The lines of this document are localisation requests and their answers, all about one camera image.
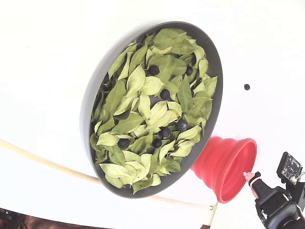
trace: leaf pile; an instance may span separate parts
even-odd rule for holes
[[[129,184],[135,193],[181,171],[182,158],[200,141],[212,110],[217,76],[206,74],[208,65],[196,40],[173,28],[133,41],[117,57],[91,118],[95,163],[110,184]],[[163,94],[170,97],[162,99]],[[152,97],[159,102],[151,104]],[[166,130],[170,134],[163,136]]]

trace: dried leaf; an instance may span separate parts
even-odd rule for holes
[[[217,85],[217,76],[205,80],[205,92],[212,97],[215,93],[216,85]]]
[[[145,83],[145,72],[141,65],[136,67],[136,69],[130,74],[127,80],[127,94],[126,96],[131,96],[140,90]]]
[[[167,102],[167,106],[170,110],[174,110],[179,116],[182,115],[182,109],[179,103]]]
[[[165,157],[165,155],[168,153],[168,151],[171,150],[171,148],[173,148],[173,145],[175,144],[175,141],[170,142],[169,144],[166,144],[165,146],[163,146],[160,150],[159,153],[159,161],[161,162],[162,159]]]
[[[199,77],[202,78],[204,76],[206,70],[208,70],[208,68],[209,68],[208,60],[206,58],[204,58],[203,60],[200,60],[198,63],[198,67],[199,67]]]
[[[120,120],[119,123],[111,130],[111,134],[124,134],[127,131],[135,128],[143,122],[142,116],[138,114],[131,114],[125,120]]]
[[[186,32],[180,29],[165,28],[160,30],[153,39],[158,49],[166,49],[184,40]]]
[[[143,94],[154,95],[158,93],[164,84],[158,77],[147,76],[144,86],[140,89]]]
[[[113,177],[120,178],[122,176],[130,177],[127,169],[124,166],[116,165],[116,164],[100,164],[102,170],[105,174]]]
[[[110,132],[105,132],[99,136],[97,145],[114,146],[118,141],[119,138],[117,136],[111,135]]]
[[[144,57],[147,52],[147,49],[148,49],[148,47],[145,45],[134,53],[134,55],[132,56],[132,59],[130,61],[130,65],[129,65],[129,71],[128,71],[129,75],[134,71],[134,69],[139,64],[141,64],[141,62],[144,61]]]
[[[122,151],[123,151],[126,161],[137,161],[139,163],[141,162],[139,155],[137,155],[131,151],[128,151],[128,150],[122,150]]]
[[[188,112],[193,107],[192,94],[190,84],[187,77],[184,77],[182,84],[179,87],[177,97],[183,112]]]
[[[131,58],[132,54],[133,54],[133,52],[127,52],[127,59],[126,59],[125,65],[123,67],[123,70],[122,70],[121,74],[119,75],[118,80],[124,79],[128,76],[130,58]]]
[[[117,187],[117,188],[122,188],[123,187],[123,183],[120,181],[120,179],[118,178],[113,178],[109,175],[105,175],[106,180],[112,184],[113,186]]]
[[[113,74],[121,67],[121,65],[124,63],[125,56],[127,52],[133,52],[136,49],[137,45],[133,44],[131,46],[128,46],[113,62],[110,69],[108,70],[109,79],[113,76]]]

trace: red collapsible funnel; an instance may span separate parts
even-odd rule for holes
[[[251,172],[256,158],[256,142],[211,137],[191,170],[217,196],[221,203],[232,200],[243,188],[243,172]]]

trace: circuit board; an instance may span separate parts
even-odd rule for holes
[[[296,185],[302,172],[301,164],[289,153],[283,153],[280,165],[277,169],[278,176],[285,183]]]

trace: green leaf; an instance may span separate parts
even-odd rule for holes
[[[166,85],[164,86],[164,89],[170,91],[171,98],[175,96],[179,91],[178,87],[170,81],[167,81]]]
[[[145,169],[143,165],[141,165],[139,162],[137,161],[126,161],[126,164],[129,166],[134,167],[136,170],[140,170],[140,169]]]
[[[158,93],[164,84],[158,77],[147,76],[144,86],[140,89],[143,94],[154,95]]]
[[[155,54],[155,55],[164,55],[164,54],[167,54],[170,52],[170,50],[172,49],[172,46],[166,48],[166,49],[163,49],[163,50],[160,50],[158,49],[157,47],[154,47],[152,49],[152,52]]]
[[[185,76],[182,84],[179,87],[177,97],[180,102],[180,106],[183,112],[188,112],[193,107],[192,94],[190,84],[187,77]]]
[[[144,166],[144,168],[138,171],[137,176],[133,180],[133,182],[142,180],[148,174],[149,168],[151,166],[151,158],[152,158],[151,154],[143,154],[140,156],[141,164]]]
[[[195,87],[195,89],[193,91],[194,91],[194,94],[196,94],[197,92],[204,92],[205,91],[204,81],[201,80],[200,84],[198,84],[198,86]]]
[[[151,58],[152,56],[154,56],[154,55],[155,55],[155,54],[154,54],[150,49],[147,50],[147,53],[146,53],[146,65],[147,65],[147,63],[149,62],[150,58]]]
[[[204,76],[206,70],[208,70],[208,68],[209,68],[208,60],[206,58],[204,58],[203,60],[200,60],[198,63],[198,67],[199,67],[199,77],[202,78]]]
[[[112,163],[120,166],[125,166],[124,153],[117,144],[114,146],[108,146],[107,150],[109,150],[109,159]]]
[[[145,151],[150,147],[153,141],[153,133],[150,132],[147,136],[140,137],[136,139],[131,147],[131,151],[136,154],[140,154],[142,151]]]
[[[184,141],[178,145],[176,149],[170,156],[188,156],[194,143],[192,141]]]
[[[148,125],[155,124],[161,117],[163,117],[166,114],[166,111],[167,111],[166,101],[157,102],[151,109],[147,124]]]
[[[152,179],[153,179],[152,186],[157,186],[161,184],[161,180],[158,174],[153,174]]]
[[[118,80],[124,79],[128,76],[128,71],[129,71],[129,64],[130,64],[130,58],[132,56],[133,52],[127,52],[127,59],[126,59],[126,63],[122,69],[122,72],[118,78]]]
[[[143,122],[142,116],[138,114],[131,114],[125,120],[120,120],[119,123],[111,130],[111,134],[124,134],[127,131],[135,128]]]
[[[147,49],[148,47],[145,45],[134,53],[130,61],[128,74],[131,74],[134,69],[143,62]]]
[[[109,175],[105,175],[105,178],[106,178],[106,180],[110,183],[110,184],[112,184],[113,186],[115,186],[115,187],[117,187],[117,188],[122,188],[123,187],[123,184],[122,184],[122,182],[120,181],[120,179],[118,179],[118,178],[113,178],[113,177],[111,177],[111,176],[109,176]]]
[[[132,102],[135,98],[138,98],[137,92],[131,96],[124,96],[113,115],[120,115],[131,108]]]
[[[123,151],[126,161],[137,161],[139,163],[141,162],[139,155],[137,155],[131,151],[128,151],[128,150],[122,150],[122,151]]]
[[[158,160],[159,160],[159,152],[160,151],[157,150],[157,152],[152,155],[151,166],[149,168],[149,173],[150,174],[153,174],[157,170]]]
[[[187,55],[193,53],[195,49],[193,44],[184,39],[182,42],[175,44],[172,47],[171,52],[179,55]]]
[[[114,146],[118,141],[119,138],[117,136],[111,135],[110,132],[105,132],[99,136],[97,145]]]
[[[138,182],[135,182],[133,184],[133,194],[135,194],[137,191],[143,189],[143,188],[147,188],[149,186],[151,186],[153,184],[153,180],[149,179],[149,180],[140,180]]]
[[[128,46],[113,62],[110,69],[108,70],[109,79],[113,76],[113,74],[122,66],[125,61],[125,56],[127,52],[133,52],[136,49],[137,45],[133,44]]]
[[[182,109],[179,103],[167,102],[167,106],[170,110],[174,110],[179,116],[182,115]]]
[[[145,72],[141,65],[136,67],[136,69],[130,74],[127,80],[127,94],[126,96],[131,96],[140,90],[145,83]]]
[[[177,141],[180,141],[181,139],[189,140],[189,139],[195,137],[197,133],[200,133],[200,131],[201,131],[201,128],[196,125],[193,128],[180,133],[177,138]]]
[[[122,176],[130,177],[127,169],[124,166],[116,164],[100,164],[100,166],[105,174],[113,178],[119,178]]]
[[[153,39],[158,49],[166,49],[184,40],[186,32],[180,29],[165,28],[160,30]]]
[[[195,66],[198,66],[199,61],[202,60],[204,58],[204,56],[205,56],[205,51],[199,45],[196,45],[195,48],[196,48],[195,51],[194,51],[194,54],[196,56],[196,64],[195,64]]]
[[[175,141],[170,142],[169,144],[166,144],[165,146],[163,146],[160,150],[159,153],[159,161],[161,162],[162,159],[165,157],[165,155],[168,153],[168,151],[171,150],[171,148],[173,148],[173,145],[175,144]]]
[[[181,167],[180,167],[179,162],[174,161],[171,157],[169,157],[167,160],[168,160],[168,164],[165,166],[165,168],[168,171],[181,172]]]
[[[206,119],[204,118],[204,119],[201,121],[202,136],[204,136],[204,128],[205,128],[205,124],[206,124]]]
[[[205,80],[205,92],[212,97],[215,93],[216,85],[217,85],[217,76]]]
[[[209,100],[203,104],[200,112],[203,114],[204,118],[206,120],[208,120],[210,117],[211,111],[212,111],[212,101]]]
[[[116,108],[126,94],[126,81],[119,80],[114,88],[109,92],[106,98],[106,103],[102,107],[103,122],[107,122],[114,114]]]

